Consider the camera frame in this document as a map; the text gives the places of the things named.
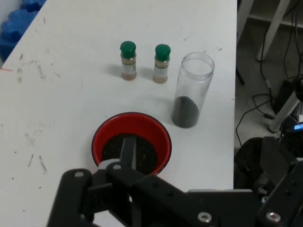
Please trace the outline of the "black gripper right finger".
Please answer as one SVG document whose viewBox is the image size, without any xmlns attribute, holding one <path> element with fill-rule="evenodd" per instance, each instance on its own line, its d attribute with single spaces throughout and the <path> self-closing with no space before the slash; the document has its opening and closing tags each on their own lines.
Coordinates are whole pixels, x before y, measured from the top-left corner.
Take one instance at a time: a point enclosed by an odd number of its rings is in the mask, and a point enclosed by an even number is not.
<svg viewBox="0 0 303 227">
<path fill-rule="evenodd" d="M 247 140 L 234 156 L 234 188 L 257 199 L 257 227 L 303 225 L 303 163 L 274 137 Z"/>
</svg>

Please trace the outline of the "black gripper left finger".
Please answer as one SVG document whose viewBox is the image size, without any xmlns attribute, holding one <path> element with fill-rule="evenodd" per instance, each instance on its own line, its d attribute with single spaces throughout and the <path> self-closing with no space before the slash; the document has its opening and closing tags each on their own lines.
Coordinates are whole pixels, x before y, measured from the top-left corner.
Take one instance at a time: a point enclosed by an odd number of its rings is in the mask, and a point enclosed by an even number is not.
<svg viewBox="0 0 303 227">
<path fill-rule="evenodd" d="M 198 203 L 166 181 L 134 169 L 136 140 L 127 137 L 122 155 L 97 172 L 65 172 L 48 220 L 50 227 L 92 227 L 109 211 L 126 227 L 196 227 Z"/>
</svg>

